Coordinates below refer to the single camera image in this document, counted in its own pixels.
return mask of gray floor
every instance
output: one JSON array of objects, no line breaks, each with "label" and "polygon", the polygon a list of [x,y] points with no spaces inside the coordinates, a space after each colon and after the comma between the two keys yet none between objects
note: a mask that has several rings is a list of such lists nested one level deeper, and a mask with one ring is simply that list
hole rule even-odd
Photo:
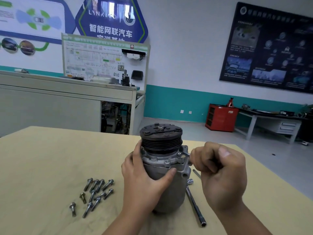
[{"label": "gray floor", "polygon": [[300,142],[290,145],[284,138],[255,129],[249,141],[238,133],[211,131],[204,123],[179,122],[145,117],[140,129],[146,125],[170,123],[183,129],[182,139],[235,144],[268,169],[313,200],[313,144]]}]

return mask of wooden table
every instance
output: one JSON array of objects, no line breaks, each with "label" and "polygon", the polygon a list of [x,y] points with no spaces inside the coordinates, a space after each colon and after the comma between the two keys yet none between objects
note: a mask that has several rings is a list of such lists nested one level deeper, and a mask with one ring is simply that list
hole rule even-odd
[{"label": "wooden table", "polygon": [[[139,136],[29,127],[0,138],[0,231],[3,235],[100,235],[122,209],[120,165]],[[184,141],[189,151],[203,142]],[[312,234],[313,202],[246,156],[246,205],[273,234]],[[79,199],[87,179],[114,179],[114,194],[83,219]],[[226,234],[191,172],[190,190],[208,225],[201,228],[186,197],[173,214],[151,215],[140,234]],[[69,204],[76,202],[77,217]]]}]

